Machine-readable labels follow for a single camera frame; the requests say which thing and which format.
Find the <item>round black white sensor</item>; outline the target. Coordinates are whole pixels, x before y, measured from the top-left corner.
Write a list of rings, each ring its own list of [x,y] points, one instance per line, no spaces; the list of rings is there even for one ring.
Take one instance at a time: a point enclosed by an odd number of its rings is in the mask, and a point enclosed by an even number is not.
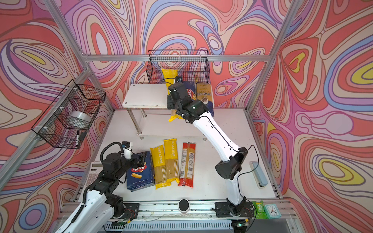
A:
[[[178,203],[178,209],[181,214],[186,214],[190,209],[190,202],[187,199],[181,199]]]

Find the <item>white calculator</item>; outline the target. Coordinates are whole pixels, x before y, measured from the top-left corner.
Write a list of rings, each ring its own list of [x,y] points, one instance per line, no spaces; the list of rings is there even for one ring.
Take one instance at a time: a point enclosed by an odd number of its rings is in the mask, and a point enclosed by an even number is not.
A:
[[[103,164],[100,161],[94,161],[90,164],[88,175],[84,184],[84,187],[91,185],[99,176],[103,170]]]

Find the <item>silver tape roll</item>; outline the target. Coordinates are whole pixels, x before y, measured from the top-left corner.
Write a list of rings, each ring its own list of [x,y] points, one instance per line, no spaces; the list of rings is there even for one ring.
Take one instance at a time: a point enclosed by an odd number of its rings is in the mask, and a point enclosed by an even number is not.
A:
[[[91,122],[91,117],[88,114],[81,111],[73,111],[70,113],[70,116],[82,121]]]

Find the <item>green alarm clock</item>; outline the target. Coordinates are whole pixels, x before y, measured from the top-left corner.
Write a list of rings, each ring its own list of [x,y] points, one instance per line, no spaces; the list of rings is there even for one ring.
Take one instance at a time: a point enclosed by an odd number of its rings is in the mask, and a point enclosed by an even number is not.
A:
[[[276,204],[266,204],[264,210],[268,219],[277,219],[282,216]]]

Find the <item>red spaghetti bag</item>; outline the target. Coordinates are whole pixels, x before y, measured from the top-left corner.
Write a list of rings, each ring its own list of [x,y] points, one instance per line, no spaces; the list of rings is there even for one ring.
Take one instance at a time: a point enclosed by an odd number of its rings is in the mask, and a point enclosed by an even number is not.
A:
[[[183,143],[179,186],[188,186],[193,188],[195,153],[195,143]]]

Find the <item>yellow spaghetti bag barcode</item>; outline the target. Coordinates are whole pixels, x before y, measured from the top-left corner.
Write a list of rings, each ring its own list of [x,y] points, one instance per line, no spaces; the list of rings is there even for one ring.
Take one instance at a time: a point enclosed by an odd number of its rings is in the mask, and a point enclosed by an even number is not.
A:
[[[162,69],[162,73],[164,76],[164,79],[162,82],[166,84],[166,87],[169,88],[172,84],[175,84],[176,77],[177,77],[177,70],[168,70],[168,69]],[[171,110],[171,116],[169,119],[169,122],[172,122],[176,119],[182,119],[180,115],[176,113],[176,111],[173,109]]]

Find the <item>yellow Pastatime bag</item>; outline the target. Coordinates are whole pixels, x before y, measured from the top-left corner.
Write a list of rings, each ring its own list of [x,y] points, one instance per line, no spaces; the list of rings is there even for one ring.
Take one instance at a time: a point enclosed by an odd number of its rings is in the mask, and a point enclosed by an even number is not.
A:
[[[155,189],[170,186],[171,182],[167,181],[164,146],[160,145],[155,148],[150,148],[150,151],[154,168]]]
[[[180,182],[179,160],[177,152],[177,139],[165,139],[165,165],[167,185],[171,185],[173,181]]]

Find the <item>grey white stapler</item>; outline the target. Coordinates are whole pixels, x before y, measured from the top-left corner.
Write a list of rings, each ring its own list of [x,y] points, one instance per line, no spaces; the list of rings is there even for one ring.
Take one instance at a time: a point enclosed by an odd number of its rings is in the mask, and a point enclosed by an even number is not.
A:
[[[259,165],[258,162],[255,162],[255,161],[251,161],[250,162],[250,167],[251,167],[251,172],[254,176],[254,179],[255,179],[255,182],[258,186],[258,188],[264,188],[268,185],[268,180],[261,168],[261,166]]]

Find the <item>white two-tier shelf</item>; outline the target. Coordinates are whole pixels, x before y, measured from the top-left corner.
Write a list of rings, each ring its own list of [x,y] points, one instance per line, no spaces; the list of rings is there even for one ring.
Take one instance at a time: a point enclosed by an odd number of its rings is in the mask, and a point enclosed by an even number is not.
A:
[[[140,138],[189,136],[207,140],[199,129],[183,118],[169,121],[171,110],[167,109],[165,84],[130,85],[122,106],[127,110]]]

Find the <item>blue Barilla spaghetti box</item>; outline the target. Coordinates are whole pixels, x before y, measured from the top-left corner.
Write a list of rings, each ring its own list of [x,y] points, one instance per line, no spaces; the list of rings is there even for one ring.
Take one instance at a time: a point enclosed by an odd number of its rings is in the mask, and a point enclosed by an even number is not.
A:
[[[195,82],[194,81],[183,81],[183,84],[184,84],[184,86],[186,88],[187,93],[191,97],[191,99],[192,100],[196,100],[197,99],[197,95],[196,95]]]

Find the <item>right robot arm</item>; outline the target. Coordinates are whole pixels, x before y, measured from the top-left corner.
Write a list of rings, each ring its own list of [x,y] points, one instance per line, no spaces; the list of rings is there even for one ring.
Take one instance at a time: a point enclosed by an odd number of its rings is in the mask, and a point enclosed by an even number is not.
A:
[[[228,214],[239,216],[246,204],[239,188],[239,175],[249,150],[230,140],[213,119],[208,107],[200,100],[193,100],[183,83],[170,84],[167,89],[167,108],[175,110],[186,123],[196,127],[218,152],[221,161],[215,170],[225,179]]]

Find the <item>blue clear spaghetti bag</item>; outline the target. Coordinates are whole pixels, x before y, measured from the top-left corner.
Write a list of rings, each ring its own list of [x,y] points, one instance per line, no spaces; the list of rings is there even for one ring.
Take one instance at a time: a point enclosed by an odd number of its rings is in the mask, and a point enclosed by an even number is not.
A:
[[[214,117],[214,99],[211,84],[197,83],[196,89],[197,99],[207,106],[212,117]]]

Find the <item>black marker pen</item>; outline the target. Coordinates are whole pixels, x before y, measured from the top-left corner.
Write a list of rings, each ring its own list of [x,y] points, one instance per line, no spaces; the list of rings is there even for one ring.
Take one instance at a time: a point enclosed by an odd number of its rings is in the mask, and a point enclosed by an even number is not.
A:
[[[79,142],[79,136],[80,136],[80,131],[77,130],[77,133],[76,133],[76,141],[75,141],[75,143],[76,143],[76,147],[79,147],[79,144],[80,144],[80,142]]]

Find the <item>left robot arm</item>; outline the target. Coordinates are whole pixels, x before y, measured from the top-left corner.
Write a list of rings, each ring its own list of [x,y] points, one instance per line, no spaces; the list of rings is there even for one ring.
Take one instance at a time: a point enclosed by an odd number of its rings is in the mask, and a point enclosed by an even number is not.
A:
[[[112,142],[100,153],[103,165],[98,177],[82,193],[82,201],[74,212],[55,229],[56,233],[97,233],[110,220],[115,225],[127,225],[137,218],[134,210],[123,202],[114,191],[120,179],[131,169],[145,165],[148,151],[134,153],[129,141]]]

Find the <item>blue Barilla rigatoni box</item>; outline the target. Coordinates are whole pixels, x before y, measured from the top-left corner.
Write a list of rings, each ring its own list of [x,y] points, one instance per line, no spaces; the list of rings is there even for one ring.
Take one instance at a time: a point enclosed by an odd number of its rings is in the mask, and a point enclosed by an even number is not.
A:
[[[126,187],[131,192],[155,185],[152,156],[149,151],[136,155],[144,155],[144,164],[141,167],[130,168],[126,173]]]

